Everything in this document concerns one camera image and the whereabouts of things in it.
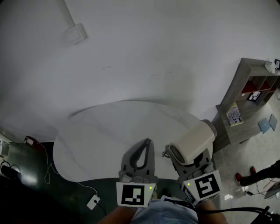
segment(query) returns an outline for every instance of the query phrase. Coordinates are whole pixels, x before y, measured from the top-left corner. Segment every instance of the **white wall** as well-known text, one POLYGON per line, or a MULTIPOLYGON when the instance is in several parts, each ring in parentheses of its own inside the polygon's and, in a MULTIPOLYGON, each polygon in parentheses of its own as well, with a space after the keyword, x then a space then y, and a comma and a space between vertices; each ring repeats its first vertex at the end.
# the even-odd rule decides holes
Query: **white wall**
POLYGON ((212 119, 241 57, 280 58, 275 0, 66 0, 0 5, 0 126, 54 140, 71 114, 141 99, 212 119))

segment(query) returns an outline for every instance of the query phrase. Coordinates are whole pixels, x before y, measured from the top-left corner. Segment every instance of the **person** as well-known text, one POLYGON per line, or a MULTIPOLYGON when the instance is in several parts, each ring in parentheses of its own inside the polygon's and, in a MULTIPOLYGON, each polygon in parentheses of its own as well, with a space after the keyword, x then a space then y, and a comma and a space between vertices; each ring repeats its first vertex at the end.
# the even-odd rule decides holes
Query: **person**
POLYGON ((255 184, 267 178, 280 178, 280 160, 276 161, 272 166, 256 172, 255 167, 250 168, 250 176, 242 176, 240 173, 235 175, 235 180, 243 187, 255 184))
MULTIPOLYGON (((212 201, 206 201, 196 208, 201 210, 217 210, 212 201)), ((98 224, 226 224, 222 213, 195 213, 186 207, 169 201, 152 200, 144 209, 117 207, 98 224)))

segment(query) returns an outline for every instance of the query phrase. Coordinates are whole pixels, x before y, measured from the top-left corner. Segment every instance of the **dark green floor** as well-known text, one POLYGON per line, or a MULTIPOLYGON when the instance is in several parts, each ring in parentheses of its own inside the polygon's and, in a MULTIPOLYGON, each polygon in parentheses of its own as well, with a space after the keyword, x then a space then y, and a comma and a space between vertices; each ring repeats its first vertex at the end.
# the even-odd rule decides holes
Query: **dark green floor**
MULTIPOLYGON (((55 168, 53 163, 53 143, 45 143, 44 145, 48 151, 49 163, 52 162, 55 168)), ((96 206, 93 210, 87 207, 88 201, 95 194, 93 189, 67 181, 51 168, 51 183, 49 185, 45 183, 44 177, 47 171, 47 162, 44 151, 38 151, 23 143, 11 143, 7 160, 11 165, 20 170, 21 182, 24 185, 54 198, 63 207, 79 214, 84 223, 94 224, 103 218, 104 213, 100 207, 96 206), (27 181, 28 177, 32 177, 37 182, 27 181)), ((99 204, 107 213, 110 213, 117 207, 116 182, 118 180, 118 178, 106 178, 85 181, 82 184, 92 186, 97 190, 98 196, 101 198, 99 204)), ((157 185, 158 196, 162 194, 164 188, 167 188, 172 196, 182 200, 185 199, 175 180, 160 179, 157 185)))

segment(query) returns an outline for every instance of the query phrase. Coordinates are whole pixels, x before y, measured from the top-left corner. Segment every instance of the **book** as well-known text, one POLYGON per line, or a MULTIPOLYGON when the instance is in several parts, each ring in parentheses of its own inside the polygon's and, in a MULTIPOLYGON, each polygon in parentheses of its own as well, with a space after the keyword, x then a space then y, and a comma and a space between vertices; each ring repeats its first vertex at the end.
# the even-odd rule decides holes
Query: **book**
POLYGON ((231 124, 231 127, 244 123, 244 121, 241 117, 240 111, 238 110, 238 106, 237 106, 236 102, 228 110, 227 119, 229 120, 229 123, 231 124))

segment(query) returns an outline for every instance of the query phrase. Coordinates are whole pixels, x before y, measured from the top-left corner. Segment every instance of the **bookshelf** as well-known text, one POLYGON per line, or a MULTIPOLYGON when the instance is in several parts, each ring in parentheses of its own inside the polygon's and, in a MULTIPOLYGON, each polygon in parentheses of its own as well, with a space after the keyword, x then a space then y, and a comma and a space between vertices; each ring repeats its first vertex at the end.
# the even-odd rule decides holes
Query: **bookshelf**
POLYGON ((238 144, 261 132, 259 121, 269 120, 272 111, 266 103, 280 86, 280 71, 269 73, 264 67, 266 61, 242 58, 235 76, 222 102, 216 106, 218 113, 212 121, 218 135, 213 143, 216 152, 228 144, 238 144), (255 102, 247 100, 255 91, 261 94, 255 102), (237 103, 243 124, 231 127, 226 116, 231 106, 237 103))

